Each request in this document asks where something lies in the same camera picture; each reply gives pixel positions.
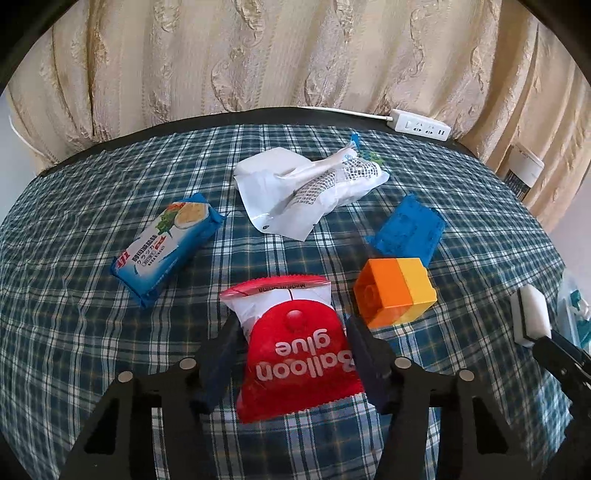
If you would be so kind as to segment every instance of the white cable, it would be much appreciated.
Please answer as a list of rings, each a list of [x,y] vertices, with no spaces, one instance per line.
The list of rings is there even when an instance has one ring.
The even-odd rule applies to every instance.
[[[340,108],[330,108],[327,106],[301,106],[300,108],[307,108],[309,110],[324,110],[326,112],[346,113],[348,115],[364,116],[366,118],[376,118],[377,120],[386,120],[387,122],[391,122],[393,120],[391,116],[372,115],[371,113],[353,112],[351,110],[341,110]]]
[[[45,155],[44,153],[40,152],[39,150],[37,150],[35,147],[33,147],[27,140],[25,140],[22,135],[18,132],[18,130],[16,128],[14,128],[14,124],[12,123],[12,118],[10,118],[10,114],[8,115],[8,122],[10,123],[10,128],[12,128],[12,131],[17,135],[18,138],[21,139],[21,141],[28,146],[31,150],[33,150],[37,155],[41,155],[43,158],[47,158],[47,155]]]

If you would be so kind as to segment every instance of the white power strip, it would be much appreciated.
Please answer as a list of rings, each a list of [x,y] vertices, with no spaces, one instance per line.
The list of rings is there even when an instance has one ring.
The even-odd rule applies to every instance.
[[[405,134],[420,135],[421,137],[445,141],[452,131],[443,122],[416,113],[394,109],[390,111],[390,116],[392,120],[388,122],[388,126],[397,132]]]

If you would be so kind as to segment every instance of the screw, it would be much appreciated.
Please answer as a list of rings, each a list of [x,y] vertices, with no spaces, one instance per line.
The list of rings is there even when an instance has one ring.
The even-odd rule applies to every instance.
[[[133,377],[133,373],[131,373],[129,370],[126,370],[125,372],[121,372],[119,375],[117,375],[117,380],[119,380],[121,383],[126,383]]]
[[[474,374],[469,370],[460,370],[460,378],[464,382],[471,382],[474,380]]]
[[[406,370],[407,368],[410,368],[410,366],[413,363],[406,358],[405,356],[399,356],[395,361],[394,361],[394,365],[396,365],[398,368],[402,368],[404,370]]]
[[[189,358],[183,358],[178,365],[183,370],[191,370],[192,368],[195,367],[195,365],[197,365],[197,362],[195,361],[194,358],[189,357]]]

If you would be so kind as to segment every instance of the curtain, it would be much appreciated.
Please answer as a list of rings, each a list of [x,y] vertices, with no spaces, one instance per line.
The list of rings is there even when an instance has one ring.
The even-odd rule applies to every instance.
[[[517,0],[80,0],[8,87],[37,169],[181,118],[331,106],[444,121],[499,175],[544,162],[524,202],[549,231],[591,159],[590,87]]]

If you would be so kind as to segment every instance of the table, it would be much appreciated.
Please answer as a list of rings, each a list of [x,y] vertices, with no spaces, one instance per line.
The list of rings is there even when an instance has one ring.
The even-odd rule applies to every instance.
[[[429,266],[439,300],[414,323],[377,335],[427,370],[476,372],[534,465],[545,464],[563,438],[568,402],[531,352],[513,343],[509,295],[533,284],[554,320],[564,265],[538,222],[477,159],[358,131],[362,148],[385,160],[388,182],[323,217],[306,242],[251,225],[232,186],[238,161],[272,147],[325,158],[352,132],[228,125],[173,133],[88,156],[27,187],[0,232],[0,431],[33,478],[58,476],[118,372],[162,371],[215,337],[229,316],[218,296],[229,286],[267,275],[322,274],[332,282],[339,317],[350,314],[353,284],[376,256],[364,237],[407,193],[447,223]],[[226,221],[155,307],[141,310],[109,275],[109,264],[168,203],[194,192]],[[240,352],[230,392],[203,419],[220,479],[372,477],[389,418],[377,415],[363,394],[243,425],[235,401],[244,361]],[[431,410],[426,478],[434,478],[438,415]],[[158,424],[155,411],[156,432]]]

